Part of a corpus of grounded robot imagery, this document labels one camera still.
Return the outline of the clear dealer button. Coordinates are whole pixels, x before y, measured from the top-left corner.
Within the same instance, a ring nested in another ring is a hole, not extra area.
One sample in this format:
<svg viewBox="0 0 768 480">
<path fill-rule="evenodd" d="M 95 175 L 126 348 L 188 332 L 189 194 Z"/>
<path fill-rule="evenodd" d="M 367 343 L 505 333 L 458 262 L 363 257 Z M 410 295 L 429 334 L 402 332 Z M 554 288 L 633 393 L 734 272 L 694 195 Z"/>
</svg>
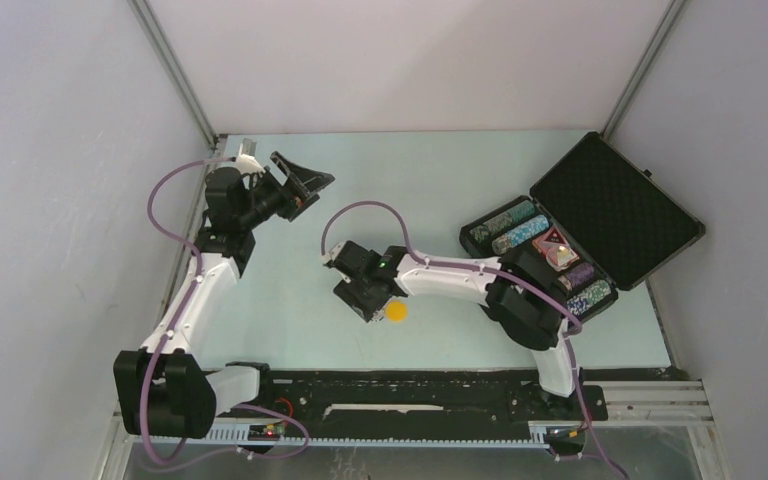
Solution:
<svg viewBox="0 0 768 480">
<path fill-rule="evenodd" d="M 574 262 L 578 256 L 566 245 L 556 245 L 547 253 L 547 258 L 559 268 Z"/>
</svg>

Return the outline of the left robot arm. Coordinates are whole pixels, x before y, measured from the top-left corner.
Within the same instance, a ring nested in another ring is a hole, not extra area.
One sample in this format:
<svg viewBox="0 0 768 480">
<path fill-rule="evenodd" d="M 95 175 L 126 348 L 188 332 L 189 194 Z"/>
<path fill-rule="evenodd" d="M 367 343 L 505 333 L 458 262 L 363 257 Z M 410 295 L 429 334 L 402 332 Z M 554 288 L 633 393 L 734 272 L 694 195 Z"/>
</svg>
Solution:
<svg viewBox="0 0 768 480">
<path fill-rule="evenodd" d="M 174 238 L 191 255 L 185 279 L 155 330 L 113 364 L 129 434 L 201 439 L 237 405 L 257 417 L 274 408 L 276 390 L 262 380 L 265 367 L 236 362 L 205 371 L 199 364 L 210 323 L 249 264 L 255 228 L 274 216 L 295 220 L 335 180 L 279 152 L 270 159 L 283 180 L 244 153 L 210 160 L 198 234 Z"/>
</svg>

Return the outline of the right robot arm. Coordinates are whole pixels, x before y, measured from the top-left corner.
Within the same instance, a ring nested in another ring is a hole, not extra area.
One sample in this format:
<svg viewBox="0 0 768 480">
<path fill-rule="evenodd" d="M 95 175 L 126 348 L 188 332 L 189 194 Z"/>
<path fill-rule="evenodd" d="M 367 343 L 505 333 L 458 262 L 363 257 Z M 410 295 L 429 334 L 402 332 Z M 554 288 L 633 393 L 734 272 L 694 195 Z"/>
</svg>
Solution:
<svg viewBox="0 0 768 480">
<path fill-rule="evenodd" d="M 580 407 L 578 369 L 566 342 L 576 324 L 552 270 L 535 258 L 447 258 L 404 246 L 378 254 L 344 241 L 324 251 L 321 260 L 341 277 L 335 295 L 365 322 L 385 318 L 398 298 L 431 295 L 479 305 L 511 340 L 531 352 L 545 411 L 566 418 Z"/>
</svg>

